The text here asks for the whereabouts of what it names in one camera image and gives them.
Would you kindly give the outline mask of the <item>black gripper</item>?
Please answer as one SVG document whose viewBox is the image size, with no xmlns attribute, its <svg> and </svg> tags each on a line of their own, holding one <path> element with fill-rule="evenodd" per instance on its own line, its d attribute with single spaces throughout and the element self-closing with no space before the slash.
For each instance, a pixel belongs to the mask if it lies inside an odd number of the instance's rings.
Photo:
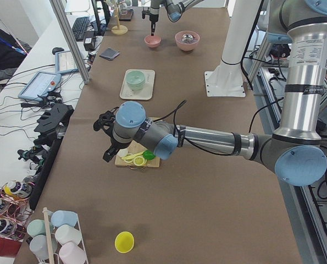
<svg viewBox="0 0 327 264">
<path fill-rule="evenodd" d="M 103 154 L 103 159 L 106 162 L 110 162 L 112 158 L 119 152 L 119 150 L 125 149 L 130 145 L 130 142 L 119 142 L 113 136 L 115 111 L 117 109 L 118 108 L 112 108 L 111 110 L 100 114 L 99 118 L 93 124 L 94 131 L 99 131 L 101 129 L 110 137 L 111 146 Z"/>
<path fill-rule="evenodd" d="M 156 22 L 159 18 L 159 7 L 143 7 L 142 8 L 142 19 L 145 19 L 145 17 L 149 17 L 149 20 L 151 22 L 151 36 L 154 36 L 155 28 L 156 28 Z"/>
</svg>

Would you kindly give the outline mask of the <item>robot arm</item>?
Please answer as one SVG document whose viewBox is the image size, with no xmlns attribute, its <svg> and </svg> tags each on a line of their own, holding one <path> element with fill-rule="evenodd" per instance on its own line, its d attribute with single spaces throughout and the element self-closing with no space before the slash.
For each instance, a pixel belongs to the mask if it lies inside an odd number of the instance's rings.
<svg viewBox="0 0 327 264">
<path fill-rule="evenodd" d="M 197 62 L 164 72 L 151 102 L 115 101 L 92 127 L 107 135 L 105 161 L 133 141 L 165 160 L 191 146 L 213 158 L 241 156 L 272 171 L 280 180 L 311 185 L 327 169 L 316 131 L 324 93 L 327 61 L 327 1 L 271 1 L 268 30 L 288 36 L 290 66 L 286 77 L 280 125 L 269 135 L 248 131 L 255 105 L 243 88 L 240 62 L 262 1 L 236 5 L 217 67 L 209 74 Z"/>
<path fill-rule="evenodd" d="M 149 17 L 151 22 L 151 36 L 154 36 L 156 31 L 156 23 L 159 20 L 159 11 L 161 6 L 163 6 L 167 12 L 168 19 L 175 23 L 180 20 L 182 15 L 190 8 L 200 4 L 201 0 L 191 0 L 191 1 L 178 1 L 174 3 L 171 0 L 153 0 L 150 6 L 145 8 L 142 7 L 142 18 L 146 16 Z"/>
</svg>

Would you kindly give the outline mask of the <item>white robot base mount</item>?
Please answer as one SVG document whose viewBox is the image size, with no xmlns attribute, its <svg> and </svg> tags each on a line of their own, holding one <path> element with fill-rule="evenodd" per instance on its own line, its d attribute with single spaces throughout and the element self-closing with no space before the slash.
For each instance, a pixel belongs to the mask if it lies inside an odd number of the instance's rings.
<svg viewBox="0 0 327 264">
<path fill-rule="evenodd" d="M 242 59 L 249 45 L 258 17 L 267 1 L 236 1 L 230 19 L 220 64 L 205 72 L 208 97 L 245 97 Z"/>
</svg>

